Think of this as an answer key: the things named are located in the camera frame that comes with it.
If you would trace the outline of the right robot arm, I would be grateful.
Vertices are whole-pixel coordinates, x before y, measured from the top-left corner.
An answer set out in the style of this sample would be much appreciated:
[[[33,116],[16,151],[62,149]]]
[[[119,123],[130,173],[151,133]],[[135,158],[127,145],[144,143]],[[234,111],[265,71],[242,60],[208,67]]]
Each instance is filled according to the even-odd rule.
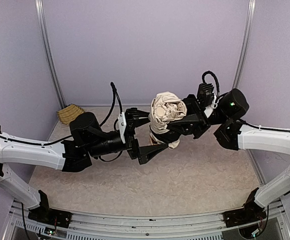
[[[233,89],[210,102],[209,94],[184,99],[187,115],[171,121],[167,128],[182,135],[199,138],[211,125],[220,146],[229,150],[263,150],[290,155],[290,128],[270,128],[252,125],[241,119],[249,104],[243,93]],[[266,185],[252,191],[245,207],[264,208],[273,200],[290,192],[290,165]]]

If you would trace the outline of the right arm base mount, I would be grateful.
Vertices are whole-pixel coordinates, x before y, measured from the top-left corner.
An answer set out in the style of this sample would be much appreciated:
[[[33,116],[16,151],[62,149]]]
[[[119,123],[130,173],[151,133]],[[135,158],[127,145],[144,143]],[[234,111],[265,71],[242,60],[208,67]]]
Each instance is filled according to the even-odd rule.
[[[227,228],[245,225],[267,217],[266,211],[264,210],[265,208],[255,203],[255,195],[258,189],[259,188],[256,188],[251,191],[241,208],[223,213]]]

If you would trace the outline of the beige folding umbrella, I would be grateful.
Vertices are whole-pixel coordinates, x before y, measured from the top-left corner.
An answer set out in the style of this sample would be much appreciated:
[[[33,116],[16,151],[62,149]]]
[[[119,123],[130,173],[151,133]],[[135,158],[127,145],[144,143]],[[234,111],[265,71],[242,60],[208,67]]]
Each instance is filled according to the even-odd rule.
[[[174,93],[169,91],[161,92],[151,102],[150,120],[150,141],[152,145],[162,145],[166,140],[160,140],[163,134],[171,133],[167,129],[170,122],[181,120],[187,114],[185,103]],[[179,137],[171,140],[168,148],[175,149],[180,143]]]

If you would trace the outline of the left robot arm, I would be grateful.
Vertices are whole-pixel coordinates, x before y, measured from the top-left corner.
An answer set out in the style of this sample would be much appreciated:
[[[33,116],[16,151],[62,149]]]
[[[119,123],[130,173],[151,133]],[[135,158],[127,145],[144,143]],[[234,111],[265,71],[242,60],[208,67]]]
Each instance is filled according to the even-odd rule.
[[[122,112],[117,118],[119,129],[105,132],[96,116],[85,112],[70,124],[70,135],[55,141],[18,138],[1,131],[0,187],[18,199],[31,212],[50,211],[48,198],[16,175],[9,163],[43,166],[62,172],[77,173],[92,165],[91,158],[127,151],[131,159],[146,164],[168,148],[166,143],[140,146],[135,129],[149,122],[149,114],[136,108]]]

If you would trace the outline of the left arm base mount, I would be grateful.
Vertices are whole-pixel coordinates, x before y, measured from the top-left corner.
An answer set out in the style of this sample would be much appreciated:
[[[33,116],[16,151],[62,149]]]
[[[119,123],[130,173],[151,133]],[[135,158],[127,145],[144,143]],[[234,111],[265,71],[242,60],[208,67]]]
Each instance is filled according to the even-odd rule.
[[[39,206],[29,210],[28,218],[39,223],[69,228],[72,213],[50,208],[47,195],[41,190],[38,190],[38,193],[40,196]]]

